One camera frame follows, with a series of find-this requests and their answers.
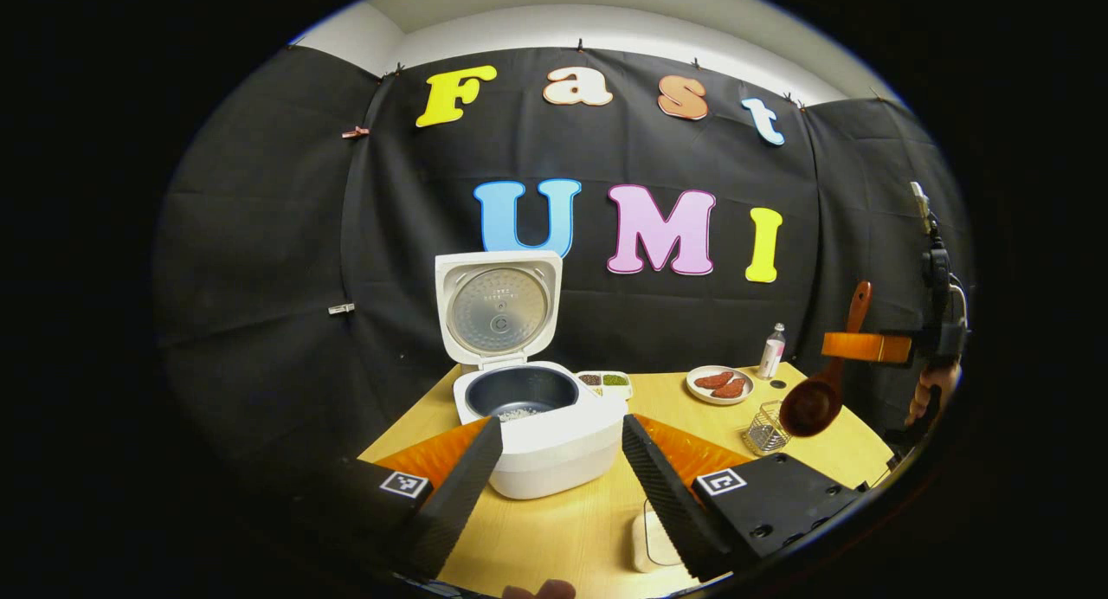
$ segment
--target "white bottle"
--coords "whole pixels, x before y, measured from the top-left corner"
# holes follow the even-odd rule
[[[772,379],[777,374],[777,366],[784,354],[784,326],[776,323],[773,334],[766,339],[766,350],[762,351],[762,362],[758,368],[759,379]]]

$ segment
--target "human hand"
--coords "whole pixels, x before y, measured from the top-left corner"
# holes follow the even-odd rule
[[[501,599],[574,599],[576,596],[577,589],[572,583],[561,579],[548,579],[542,588],[538,588],[537,595],[532,595],[530,590],[523,588],[505,586]]]
[[[961,363],[952,366],[932,369],[926,366],[920,373],[920,382],[915,383],[915,394],[912,396],[912,405],[907,410],[907,417],[904,419],[904,426],[911,426],[919,417],[927,411],[927,403],[931,401],[931,385],[938,385],[938,410],[946,406],[946,401],[951,397],[951,391],[958,386],[962,379]]]

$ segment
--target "wooden spoon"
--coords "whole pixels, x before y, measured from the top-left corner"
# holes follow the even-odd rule
[[[862,320],[870,311],[873,288],[862,280],[850,300],[847,333],[862,330]],[[781,403],[780,421],[784,431],[794,437],[820,434],[834,422],[842,411],[842,358],[832,358],[823,371],[793,386]]]

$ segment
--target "pink letter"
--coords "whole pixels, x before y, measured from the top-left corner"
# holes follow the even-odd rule
[[[700,189],[686,189],[677,204],[663,219],[654,197],[642,185],[615,185],[608,189],[608,199],[618,205],[616,255],[608,260],[608,270],[618,275],[634,275],[643,270],[636,245],[643,241],[650,267],[665,268],[670,252],[681,240],[680,252],[670,268],[678,275],[708,275],[708,219],[716,206],[716,197]]]

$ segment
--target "open lid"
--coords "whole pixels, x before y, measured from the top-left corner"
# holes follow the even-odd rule
[[[561,289],[562,257],[554,251],[435,256],[447,354],[481,370],[525,362],[554,338]]]

